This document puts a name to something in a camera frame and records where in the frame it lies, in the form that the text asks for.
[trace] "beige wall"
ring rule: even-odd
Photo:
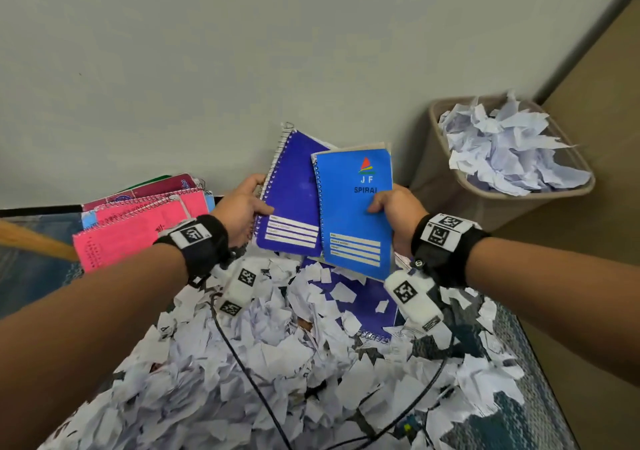
[[[221,192],[281,121],[392,142],[434,98],[532,96],[612,0],[0,0],[0,208],[165,172]]]
[[[546,204],[498,234],[640,264],[640,0],[629,4],[544,107],[579,144],[596,188],[584,198]],[[615,317],[617,303],[625,302],[612,300],[602,309]],[[583,450],[637,448],[640,389],[531,326],[525,330]]]

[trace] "blue patterned surface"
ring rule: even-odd
[[[76,213],[6,220],[67,243],[71,242],[71,235],[81,229],[80,215]],[[68,284],[81,273],[77,263],[0,247],[0,317]],[[481,327],[476,322],[481,300],[476,300],[466,310],[461,310],[455,300],[452,304],[456,322],[454,333],[461,341],[458,353],[454,355],[481,355],[482,345],[477,336]],[[460,450],[577,449],[516,316],[499,305],[494,327],[496,335],[512,349],[524,369],[525,376],[518,386],[525,405],[520,406],[504,394],[498,394],[500,412],[482,419],[471,417],[464,424],[456,424],[444,441]],[[442,356],[428,337],[416,344],[415,352],[425,357]]]

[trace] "broom handle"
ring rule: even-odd
[[[0,244],[63,260],[78,261],[76,250],[70,244],[3,220],[0,220]]]

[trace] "wastebasket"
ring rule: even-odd
[[[468,182],[461,171],[449,168],[449,144],[438,126],[440,115],[451,110],[456,103],[469,105],[473,97],[443,98],[433,101],[428,110],[429,129],[427,142],[420,165],[410,183],[410,190],[430,213],[447,213],[474,220],[486,229],[494,230],[512,219],[522,216],[544,203],[562,197],[584,196],[593,190],[595,176],[580,152],[575,147],[557,149],[557,163],[591,172],[589,181],[580,187],[554,192],[531,192],[526,196],[510,196],[501,192],[487,192]],[[482,96],[479,103],[487,112],[502,107],[506,94]],[[545,111],[532,101],[520,100],[519,110],[529,108],[532,112]],[[573,145],[552,117],[548,117],[544,135],[559,137],[562,142]]]

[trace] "paper pile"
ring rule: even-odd
[[[476,187],[512,196],[586,184],[589,172],[554,161],[555,149],[569,146],[541,134],[548,114],[519,112],[519,104],[510,91],[507,103],[489,115],[477,97],[471,105],[457,104],[442,114],[439,125],[449,142],[449,167],[465,172]]]
[[[365,341],[363,348],[376,347],[382,357],[359,357],[351,337],[359,321],[350,312],[335,312],[309,283],[323,277],[317,266],[296,273],[299,260],[258,248],[234,264],[259,274],[256,298],[235,318],[221,314],[220,324],[295,448],[322,450],[363,437],[356,423],[346,421],[357,410],[374,429],[382,429],[436,374],[439,360],[411,355],[413,340],[426,333],[410,322],[387,328],[388,344]],[[216,268],[207,285],[223,285],[234,264],[227,271]],[[287,286],[285,295],[282,286]],[[209,305],[212,293],[185,287],[175,298],[175,309],[161,314],[157,327],[149,328],[118,367],[124,377],[81,406],[41,448],[284,448],[216,328]],[[353,298],[348,289],[339,293]],[[458,298],[447,293],[450,299]],[[485,310],[483,317],[492,313],[495,316],[495,311]],[[310,330],[298,324],[299,317],[310,323],[305,325]],[[437,337],[442,348],[451,341],[443,323],[427,334]],[[420,421],[429,410],[426,432],[436,448],[448,448],[440,438],[453,422],[497,411],[496,391],[522,402],[515,383],[522,370],[492,333],[483,334],[488,358],[449,359],[414,410]],[[385,434],[369,448],[427,446],[424,434],[413,446],[407,438]]]

